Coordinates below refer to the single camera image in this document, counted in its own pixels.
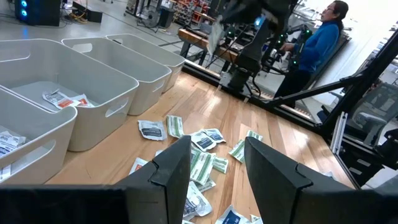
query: storage bin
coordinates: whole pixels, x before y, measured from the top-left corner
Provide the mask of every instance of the storage bin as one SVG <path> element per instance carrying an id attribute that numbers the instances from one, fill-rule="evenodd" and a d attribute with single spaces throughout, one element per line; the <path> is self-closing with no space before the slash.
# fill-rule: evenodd
<path id="1" fill-rule="evenodd" d="M 173 53 L 169 52 L 162 47 L 156 46 L 140 37 L 131 34 L 117 34 L 117 35 L 107 35 L 108 39 L 116 40 L 121 43 L 123 46 L 134 50 L 146 57 L 149 57 L 162 65 L 169 67 L 172 70 L 172 73 L 167 80 L 165 88 L 163 92 L 169 90 L 172 86 L 174 86 L 175 81 L 178 78 L 178 75 L 181 72 L 182 66 L 184 65 L 185 58 Z"/>
<path id="2" fill-rule="evenodd" d="M 158 102 L 171 70 L 103 37 L 63 39 L 62 43 L 113 67 L 139 82 L 129 115 L 139 115 Z"/>
<path id="3" fill-rule="evenodd" d="M 0 88 L 0 132 L 26 137 L 25 144 L 0 157 L 0 168 L 11 164 L 1 184 L 43 184 L 61 170 L 77 110 L 50 113 Z"/>
<path id="4" fill-rule="evenodd" d="M 0 71 L 0 86 L 51 112 L 58 109 L 42 98 L 44 91 L 87 96 L 94 107 L 76 107 L 70 151 L 91 149 L 120 127 L 138 87 L 126 74 L 44 39 L 0 41 Z"/>

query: blue jacket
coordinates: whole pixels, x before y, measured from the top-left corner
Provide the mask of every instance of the blue jacket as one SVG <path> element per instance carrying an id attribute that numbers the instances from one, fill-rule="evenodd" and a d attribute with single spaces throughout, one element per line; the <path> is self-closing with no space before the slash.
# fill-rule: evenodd
<path id="1" fill-rule="evenodd" d="M 319 29 L 306 41 L 300 56 L 299 70 L 310 73 L 326 60 L 336 47 L 339 37 L 338 26 L 335 21 L 324 22 Z M 299 50 L 299 45 L 294 45 L 294 51 Z"/>

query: wooden table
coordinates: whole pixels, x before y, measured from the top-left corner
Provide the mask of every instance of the wooden table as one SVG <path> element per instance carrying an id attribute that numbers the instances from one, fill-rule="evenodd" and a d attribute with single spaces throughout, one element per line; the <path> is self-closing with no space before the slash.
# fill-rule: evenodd
<path id="1" fill-rule="evenodd" d="M 178 30 L 178 36 L 180 37 L 180 39 L 182 41 L 184 41 L 184 44 L 182 45 L 182 49 L 180 52 L 181 56 L 183 56 L 185 58 L 188 56 L 188 51 L 189 51 L 189 48 L 191 47 L 191 45 L 194 45 L 194 46 L 205 51 L 205 53 L 202 54 L 202 57 L 198 63 L 199 65 L 202 65 L 203 61 L 205 60 L 206 53 L 207 53 L 208 40 L 206 38 L 200 37 L 199 35 L 191 33 L 190 31 L 188 31 L 186 29 Z M 226 60 L 226 63 L 224 64 L 222 71 L 225 71 L 228 68 L 229 63 L 234 62 L 236 60 L 236 57 L 238 56 L 238 54 L 236 52 L 233 52 L 232 50 L 228 50 L 227 52 L 225 52 L 225 50 L 226 50 L 226 48 L 220 47 L 220 48 L 216 49 L 216 51 L 214 53 L 214 55 L 218 55 L 218 56 L 220 56 L 220 58 Z"/>
<path id="2" fill-rule="evenodd" d="M 176 141 L 168 136 L 164 141 L 144 139 L 138 130 L 138 119 L 163 121 L 166 115 L 181 116 L 186 134 L 201 128 L 218 128 L 226 143 L 211 152 L 229 160 L 226 174 L 211 171 L 217 186 L 204 192 L 213 211 L 192 222 L 214 223 L 229 205 L 246 218 L 259 216 L 246 167 L 228 152 L 251 129 L 263 137 L 263 142 L 306 166 L 319 171 L 332 171 L 341 183 L 353 188 L 338 161 L 321 136 L 290 123 L 257 106 L 217 91 L 215 87 L 185 73 L 164 93 L 159 102 L 139 116 L 129 116 L 114 133 L 85 152 L 67 152 L 63 169 L 47 184 L 114 184 L 128 175 L 137 157 L 147 161 L 155 152 Z"/>

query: blue label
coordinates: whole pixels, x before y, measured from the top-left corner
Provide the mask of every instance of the blue label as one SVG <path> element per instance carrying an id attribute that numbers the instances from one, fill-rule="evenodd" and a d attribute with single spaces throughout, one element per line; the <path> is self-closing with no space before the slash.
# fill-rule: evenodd
<path id="1" fill-rule="evenodd" d="M 239 224 L 241 218 L 235 215 L 232 211 L 229 211 L 228 215 L 225 217 L 223 224 Z"/>

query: black metal frame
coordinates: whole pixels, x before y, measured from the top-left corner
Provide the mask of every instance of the black metal frame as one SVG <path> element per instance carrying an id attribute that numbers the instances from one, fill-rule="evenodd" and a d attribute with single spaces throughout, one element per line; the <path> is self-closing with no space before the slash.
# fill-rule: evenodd
<path id="1" fill-rule="evenodd" d="M 380 74 L 387 68 L 387 66 L 395 59 L 398 55 L 398 30 L 391 36 L 391 38 L 387 41 L 384 47 L 380 50 L 380 52 L 376 55 L 374 60 L 364 69 L 355 73 L 354 75 L 346 78 L 342 78 L 341 80 L 327 84 L 321 87 L 312 88 L 310 90 L 305 90 L 300 93 L 292 94 L 289 96 L 278 97 L 274 100 L 265 101 L 256 97 L 250 97 L 248 102 L 259 106 L 271 113 L 274 113 L 278 116 L 281 116 L 297 125 L 300 125 L 306 129 L 313 131 L 321 135 L 325 140 L 329 141 L 331 139 L 333 130 L 335 128 L 336 120 L 342 111 L 349 113 L 351 109 L 355 106 L 355 104 L 363 97 L 363 95 L 367 92 L 369 87 L 376 81 L 376 79 L 380 76 Z M 220 82 L 220 78 L 216 77 L 210 73 L 208 73 L 205 69 L 200 69 L 193 65 L 186 63 L 184 65 L 183 70 L 194 77 L 197 77 L 211 85 L 218 86 Z M 326 93 L 328 91 L 336 90 L 343 87 L 349 87 L 349 90 L 346 92 L 345 96 L 339 101 L 339 103 L 335 106 L 335 108 L 330 112 L 327 119 L 322 123 L 318 124 L 312 120 L 304 118 L 297 113 L 291 112 L 288 109 L 281 107 L 281 105 L 289 103 L 291 101 L 301 100 L 303 98 L 308 98 L 310 96 L 318 95 L 321 93 Z M 224 91 L 243 99 L 247 96 L 244 96 L 237 92 L 236 90 L 230 89 L 227 86 L 222 86 Z M 348 135 L 343 136 L 343 143 L 351 144 L 354 146 L 358 152 L 364 154 L 365 156 L 372 157 L 373 160 L 380 162 L 381 164 L 387 165 L 393 169 L 398 169 L 397 164 L 391 164 L 382 158 L 375 150 L 371 149 L 369 146 L 364 144 L 357 143 L 353 141 Z M 341 159 L 338 155 L 336 155 L 338 161 L 341 162 Z M 351 180 L 353 176 L 350 172 L 345 168 L 345 171 Z"/>

